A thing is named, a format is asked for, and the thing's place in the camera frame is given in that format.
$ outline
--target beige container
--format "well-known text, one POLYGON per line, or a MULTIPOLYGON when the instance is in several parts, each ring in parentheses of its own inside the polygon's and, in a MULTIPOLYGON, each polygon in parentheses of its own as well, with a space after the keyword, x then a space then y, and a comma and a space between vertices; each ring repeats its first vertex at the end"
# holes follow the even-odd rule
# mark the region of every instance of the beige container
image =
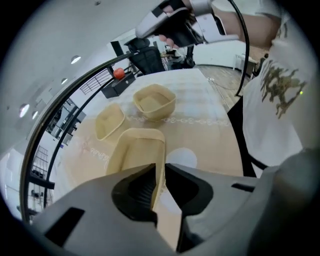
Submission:
POLYGON ((95 134, 99 141, 115 145, 120 135, 129 129, 130 122, 117 103, 107 106, 95 119, 95 134))
POLYGON ((176 95, 162 85, 151 84, 137 91, 133 102, 146 118, 156 122, 175 111, 176 95))
POLYGON ((155 164, 156 186, 151 208, 157 205, 165 183, 165 136, 157 129, 130 128, 120 136, 109 160, 106 175, 126 169, 155 164))

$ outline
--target table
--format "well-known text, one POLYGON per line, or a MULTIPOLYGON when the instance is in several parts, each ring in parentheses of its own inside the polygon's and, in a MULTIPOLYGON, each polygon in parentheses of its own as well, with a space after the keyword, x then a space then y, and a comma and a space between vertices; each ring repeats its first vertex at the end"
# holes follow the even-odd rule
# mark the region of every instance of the table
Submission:
MULTIPOLYGON (((245 61, 245 55, 243 55, 243 54, 242 54, 242 55, 239 55, 239 54, 236 54, 236 55, 235 55, 235 57, 234 57, 234 62, 233 62, 233 68, 232 68, 233 70, 235 70, 235 68, 236 68, 237 59, 240 59, 241 62, 244 63, 244 61, 245 61)), ((251 72, 249 73, 249 75, 251 75, 252 71, 255 70, 256 65, 257 65, 258 62, 257 62, 256 60, 254 60, 253 58, 251 58, 250 56, 249 56, 248 62, 253 64, 252 70, 251 70, 251 72)), ((241 72, 242 72, 242 73, 244 72, 243 67, 244 67, 244 65, 241 63, 240 69, 241 69, 241 72)))
MULTIPOLYGON (((242 176, 240 151, 228 115, 207 79, 198 69, 171 70, 138 77, 117 102, 135 128, 159 129, 166 139, 166 162, 208 172, 242 176), (176 94, 175 111, 150 122, 133 103, 133 94, 150 84, 160 84, 176 94)), ((98 141, 95 115, 86 116, 65 149, 60 167, 70 189, 104 176, 114 147, 98 141)), ((164 186, 156 207, 158 230, 174 248, 178 241, 181 210, 164 186)))

